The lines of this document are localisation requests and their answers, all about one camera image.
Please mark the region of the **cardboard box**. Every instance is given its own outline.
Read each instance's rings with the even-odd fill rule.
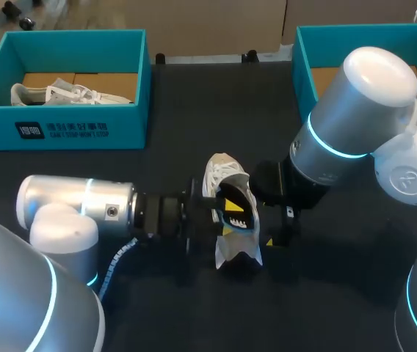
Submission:
[[[417,0],[289,0],[282,44],[292,44],[298,26],[410,23]]]
[[[48,74],[37,81],[26,73]],[[10,105],[14,83],[25,80],[44,87],[62,73],[75,73],[74,81],[82,73],[99,73],[94,87],[134,96],[134,103]],[[114,87],[110,78],[131,83]],[[141,149],[150,85],[143,30],[7,32],[0,42],[0,150]]]
[[[351,51],[362,46],[388,50],[409,66],[415,66],[417,72],[417,24],[298,27],[293,48],[292,78],[303,122],[316,105],[319,91],[324,92],[328,81],[332,80],[335,70],[314,70],[319,82],[318,91],[313,69],[340,67]]]

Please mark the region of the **white sneaker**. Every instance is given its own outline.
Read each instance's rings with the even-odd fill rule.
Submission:
[[[28,88],[22,84],[11,87],[12,106],[70,105],[70,104],[128,104],[131,100],[99,93],[79,84],[71,84],[58,78],[46,88]]]
[[[249,188],[249,178],[238,161],[228,154],[214,154],[207,163],[203,176],[203,196],[223,197],[242,208],[238,213],[241,218],[236,218],[236,212],[212,210],[214,222],[222,222],[224,226],[223,235],[218,237],[215,249],[217,269],[240,252],[246,253],[262,265],[259,215],[255,197]]]

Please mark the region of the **floor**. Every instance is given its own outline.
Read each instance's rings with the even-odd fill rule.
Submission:
[[[112,15],[104,11],[112,8]],[[124,7],[125,0],[43,0],[43,5],[33,7],[31,0],[17,0],[21,8],[21,17],[29,17],[36,22],[36,30],[53,29],[124,29],[126,19],[116,15],[116,8]],[[8,21],[0,11],[0,40],[6,31],[22,30],[17,23]],[[290,61],[292,45],[282,45],[276,53],[259,54],[262,62]],[[232,63],[240,62],[240,55],[216,56],[175,56],[167,57],[168,64],[201,64],[201,63]]]

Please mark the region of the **black table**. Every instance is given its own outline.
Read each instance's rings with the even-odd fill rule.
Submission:
[[[300,127],[290,70],[287,62],[153,67],[146,149],[0,153],[0,223],[26,237],[15,198],[30,174],[171,192],[190,175],[201,180],[213,153],[248,172],[281,160]],[[259,212],[265,241],[280,213]],[[417,254],[417,207],[388,197],[366,159],[301,222],[291,247],[262,247],[257,274],[217,272],[213,248],[193,254],[189,272],[166,246],[128,254],[104,301],[105,351],[399,351],[394,306]],[[101,241],[101,273],[122,244]]]

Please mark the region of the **teal box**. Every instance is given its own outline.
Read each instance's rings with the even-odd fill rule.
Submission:
[[[138,73],[135,101],[10,105],[11,86],[25,73],[61,72]],[[144,30],[8,32],[0,42],[0,150],[142,149],[150,88]],[[68,131],[69,124],[80,129]]]
[[[417,67],[417,24],[297,27],[292,77],[302,122],[318,102],[311,68],[339,67],[362,46],[383,48]]]

